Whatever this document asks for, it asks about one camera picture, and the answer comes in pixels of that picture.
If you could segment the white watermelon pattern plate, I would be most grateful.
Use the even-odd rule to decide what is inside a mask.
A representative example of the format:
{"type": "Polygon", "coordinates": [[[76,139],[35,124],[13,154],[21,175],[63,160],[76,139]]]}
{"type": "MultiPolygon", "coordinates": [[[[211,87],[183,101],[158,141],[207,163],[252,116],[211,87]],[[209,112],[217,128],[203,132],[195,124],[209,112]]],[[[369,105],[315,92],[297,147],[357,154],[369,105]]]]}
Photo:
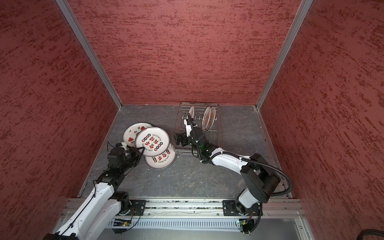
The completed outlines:
{"type": "Polygon", "coordinates": [[[128,147],[134,147],[137,135],[147,128],[153,127],[149,123],[136,123],[126,129],[123,135],[123,140],[128,147]]]}

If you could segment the brown patterned plate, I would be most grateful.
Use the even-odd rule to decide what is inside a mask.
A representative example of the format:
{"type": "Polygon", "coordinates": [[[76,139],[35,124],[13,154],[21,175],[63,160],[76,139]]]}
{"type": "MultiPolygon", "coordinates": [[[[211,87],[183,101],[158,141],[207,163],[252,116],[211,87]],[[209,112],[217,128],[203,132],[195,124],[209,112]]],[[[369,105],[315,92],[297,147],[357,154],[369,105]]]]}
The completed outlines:
{"type": "Polygon", "coordinates": [[[210,121],[210,117],[211,117],[211,107],[207,106],[205,111],[204,111],[203,119],[202,119],[202,130],[203,131],[206,130],[207,125],[210,121]]]}

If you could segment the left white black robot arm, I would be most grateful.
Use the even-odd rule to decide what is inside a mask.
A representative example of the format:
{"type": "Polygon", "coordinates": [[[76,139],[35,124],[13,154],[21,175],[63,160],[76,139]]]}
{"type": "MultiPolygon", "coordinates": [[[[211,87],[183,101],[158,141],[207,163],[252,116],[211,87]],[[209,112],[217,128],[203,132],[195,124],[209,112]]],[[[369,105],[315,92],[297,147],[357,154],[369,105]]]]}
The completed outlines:
{"type": "Polygon", "coordinates": [[[144,147],[116,144],[108,153],[108,168],[93,181],[93,190],[77,211],[54,234],[45,240],[96,240],[115,216],[143,215],[143,207],[133,204],[126,192],[118,192],[130,170],[140,162],[144,147]]]}

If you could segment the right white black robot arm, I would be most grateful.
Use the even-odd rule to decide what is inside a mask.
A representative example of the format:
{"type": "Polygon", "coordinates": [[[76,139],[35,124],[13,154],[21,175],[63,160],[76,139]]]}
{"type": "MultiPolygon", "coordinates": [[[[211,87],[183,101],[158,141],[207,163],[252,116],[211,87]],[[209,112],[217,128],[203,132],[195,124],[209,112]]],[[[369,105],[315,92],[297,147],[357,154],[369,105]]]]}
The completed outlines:
{"type": "Polygon", "coordinates": [[[237,197],[234,206],[240,215],[247,216],[255,204],[267,203],[281,182],[276,168],[261,155],[241,156],[225,151],[210,143],[200,128],[174,133],[174,140],[177,145],[191,146],[192,154],[202,164],[226,168],[243,178],[246,188],[237,197]]]}

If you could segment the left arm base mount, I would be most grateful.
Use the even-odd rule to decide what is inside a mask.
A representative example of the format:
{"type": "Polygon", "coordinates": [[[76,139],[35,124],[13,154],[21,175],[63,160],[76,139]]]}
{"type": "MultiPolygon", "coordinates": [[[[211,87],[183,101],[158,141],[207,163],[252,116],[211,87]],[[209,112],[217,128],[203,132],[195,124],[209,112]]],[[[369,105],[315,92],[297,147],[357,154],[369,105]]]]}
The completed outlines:
{"type": "Polygon", "coordinates": [[[119,216],[142,216],[146,207],[146,200],[126,200],[121,204],[119,216]]]}

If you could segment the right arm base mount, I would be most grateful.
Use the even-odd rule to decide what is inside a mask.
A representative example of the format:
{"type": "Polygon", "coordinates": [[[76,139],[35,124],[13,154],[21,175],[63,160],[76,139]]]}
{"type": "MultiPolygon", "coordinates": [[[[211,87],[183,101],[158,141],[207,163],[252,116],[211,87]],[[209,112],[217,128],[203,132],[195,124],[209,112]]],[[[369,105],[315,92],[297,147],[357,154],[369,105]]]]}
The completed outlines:
{"type": "Polygon", "coordinates": [[[222,203],[224,216],[263,216],[263,210],[258,203],[251,208],[246,208],[237,200],[223,200],[222,203]]]}

